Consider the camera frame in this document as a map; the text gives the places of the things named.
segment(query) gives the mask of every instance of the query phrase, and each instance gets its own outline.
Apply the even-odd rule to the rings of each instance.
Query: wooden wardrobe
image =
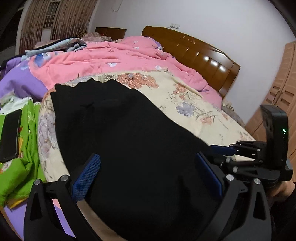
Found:
[[[286,44],[283,59],[276,78],[262,104],[280,107],[288,114],[288,158],[293,165],[293,181],[296,181],[296,46]],[[259,108],[246,124],[245,129],[256,139],[266,140],[265,128]]]

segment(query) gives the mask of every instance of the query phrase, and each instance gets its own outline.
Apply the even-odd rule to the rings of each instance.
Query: purple fabric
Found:
[[[21,57],[13,58],[9,60],[6,64],[6,68],[1,70],[1,75],[4,77],[9,71],[11,71],[16,65],[18,65],[22,61]]]
[[[27,207],[27,201],[23,202],[22,204],[18,205],[16,208],[12,210],[10,210],[7,206],[4,207],[4,210],[10,222],[12,223],[13,227],[15,228],[19,236],[22,238],[22,240],[24,240],[24,219],[25,219],[26,207]],[[58,207],[56,206],[54,207],[65,233],[68,235],[71,235],[72,237],[75,237],[69,224],[66,221],[66,218],[63,212]]]
[[[7,93],[14,90],[16,96],[24,98],[31,96],[36,100],[42,100],[44,94],[47,92],[45,85],[37,78],[35,78],[29,69],[28,60],[25,60],[17,64],[9,72],[7,70],[13,66],[14,62],[8,61],[7,68],[5,70],[6,74],[3,79],[0,81],[0,98],[2,98]]]

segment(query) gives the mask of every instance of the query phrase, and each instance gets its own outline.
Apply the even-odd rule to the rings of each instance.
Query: patterned curtain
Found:
[[[54,19],[51,39],[75,37],[86,31],[97,0],[63,0]]]
[[[33,0],[22,27],[20,53],[30,50],[41,41],[42,28],[50,0]]]

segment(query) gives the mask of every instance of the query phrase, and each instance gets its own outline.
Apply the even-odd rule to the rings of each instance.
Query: smartphone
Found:
[[[5,163],[19,155],[19,128],[22,110],[9,113],[3,123],[0,142],[0,162]]]

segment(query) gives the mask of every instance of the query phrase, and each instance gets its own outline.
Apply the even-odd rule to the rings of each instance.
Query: wall outlet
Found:
[[[179,29],[179,28],[180,28],[180,24],[171,23],[171,24],[170,24],[170,28],[176,28],[176,29]]]

